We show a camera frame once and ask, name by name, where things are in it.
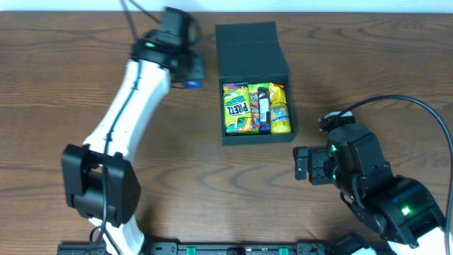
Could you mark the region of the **blue Eclipse mint tin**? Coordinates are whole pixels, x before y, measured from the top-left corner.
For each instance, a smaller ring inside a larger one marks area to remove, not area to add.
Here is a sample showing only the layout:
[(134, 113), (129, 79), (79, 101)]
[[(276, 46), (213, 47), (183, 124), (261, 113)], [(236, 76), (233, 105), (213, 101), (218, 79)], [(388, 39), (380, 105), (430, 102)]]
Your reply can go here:
[(202, 81), (201, 80), (190, 80), (184, 83), (186, 89), (201, 89)]

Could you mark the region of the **yellow Mentos gum bottle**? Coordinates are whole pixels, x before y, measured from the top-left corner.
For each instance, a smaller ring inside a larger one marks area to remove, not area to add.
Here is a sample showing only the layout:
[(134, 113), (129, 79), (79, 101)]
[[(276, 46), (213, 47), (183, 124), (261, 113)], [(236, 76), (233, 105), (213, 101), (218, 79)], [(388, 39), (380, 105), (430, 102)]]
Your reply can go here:
[(273, 103), (270, 108), (271, 133), (291, 133), (289, 112), (285, 103)]

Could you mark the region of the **Pretz snack box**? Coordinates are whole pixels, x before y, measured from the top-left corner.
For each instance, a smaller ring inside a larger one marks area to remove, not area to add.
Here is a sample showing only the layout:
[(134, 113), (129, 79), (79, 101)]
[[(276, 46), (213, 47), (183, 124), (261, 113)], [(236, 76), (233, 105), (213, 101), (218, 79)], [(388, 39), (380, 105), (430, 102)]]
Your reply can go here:
[(227, 135), (253, 131), (247, 82), (223, 84), (224, 125)]

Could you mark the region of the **black gift box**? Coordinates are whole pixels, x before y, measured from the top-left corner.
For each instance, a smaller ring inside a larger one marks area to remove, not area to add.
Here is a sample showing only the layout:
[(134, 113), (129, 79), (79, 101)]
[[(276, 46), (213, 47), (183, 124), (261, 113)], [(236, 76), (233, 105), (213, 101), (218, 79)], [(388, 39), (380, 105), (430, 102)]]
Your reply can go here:
[[(254, 145), (291, 142), (297, 135), (289, 67), (278, 41), (276, 22), (224, 24), (215, 26), (219, 70), (222, 144)], [(291, 133), (279, 135), (228, 135), (225, 129), (223, 87), (225, 83), (272, 82), (285, 87)]]

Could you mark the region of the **Haribo gummy candy bag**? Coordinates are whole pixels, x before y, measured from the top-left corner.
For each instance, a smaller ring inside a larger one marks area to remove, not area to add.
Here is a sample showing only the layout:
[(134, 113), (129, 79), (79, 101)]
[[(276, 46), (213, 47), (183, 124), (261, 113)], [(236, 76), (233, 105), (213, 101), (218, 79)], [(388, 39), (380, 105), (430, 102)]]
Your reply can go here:
[(258, 132), (260, 133), (260, 112), (259, 112), (259, 105), (258, 105), (258, 88), (261, 86), (268, 89), (269, 83), (249, 84), (248, 85), (254, 133), (258, 133)]

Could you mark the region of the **yellow candy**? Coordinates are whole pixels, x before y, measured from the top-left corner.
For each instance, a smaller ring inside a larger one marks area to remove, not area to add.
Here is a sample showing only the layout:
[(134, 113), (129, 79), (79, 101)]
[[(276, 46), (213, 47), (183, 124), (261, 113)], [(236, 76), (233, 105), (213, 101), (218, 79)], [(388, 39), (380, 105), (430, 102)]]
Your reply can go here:
[(284, 86), (280, 84), (269, 83), (270, 103), (287, 103)]

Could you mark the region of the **dark blue candy bar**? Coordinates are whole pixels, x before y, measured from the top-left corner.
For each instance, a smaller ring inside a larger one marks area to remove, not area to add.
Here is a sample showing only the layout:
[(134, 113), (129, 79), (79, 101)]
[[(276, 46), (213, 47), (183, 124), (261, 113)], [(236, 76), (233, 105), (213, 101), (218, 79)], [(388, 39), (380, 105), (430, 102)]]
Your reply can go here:
[(260, 134), (270, 134), (270, 97), (268, 89), (262, 86), (258, 88), (258, 105), (260, 112)]

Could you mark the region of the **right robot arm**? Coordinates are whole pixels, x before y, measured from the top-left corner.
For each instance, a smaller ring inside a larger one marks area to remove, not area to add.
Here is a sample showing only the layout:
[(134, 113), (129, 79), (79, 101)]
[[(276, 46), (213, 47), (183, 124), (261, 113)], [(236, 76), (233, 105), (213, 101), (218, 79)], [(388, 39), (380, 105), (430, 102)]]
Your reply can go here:
[(295, 178), (335, 186), (353, 215), (381, 239), (422, 246), (422, 236), (450, 235), (446, 217), (419, 181), (392, 172), (377, 136), (365, 125), (345, 124), (328, 131), (326, 145), (293, 149)]

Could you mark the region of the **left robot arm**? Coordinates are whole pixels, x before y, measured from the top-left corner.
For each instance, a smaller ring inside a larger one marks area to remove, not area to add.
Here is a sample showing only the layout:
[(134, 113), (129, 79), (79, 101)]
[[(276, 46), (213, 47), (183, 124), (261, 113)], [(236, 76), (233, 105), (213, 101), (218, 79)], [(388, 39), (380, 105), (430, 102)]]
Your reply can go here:
[(160, 27), (138, 36), (125, 12), (134, 45), (125, 76), (109, 109), (81, 146), (62, 153), (67, 205), (91, 222), (86, 244), (60, 244), (58, 254), (142, 254), (145, 236), (134, 213), (141, 186), (134, 157), (153, 112), (171, 88), (205, 77), (195, 46), (199, 23), (188, 12), (167, 7)]

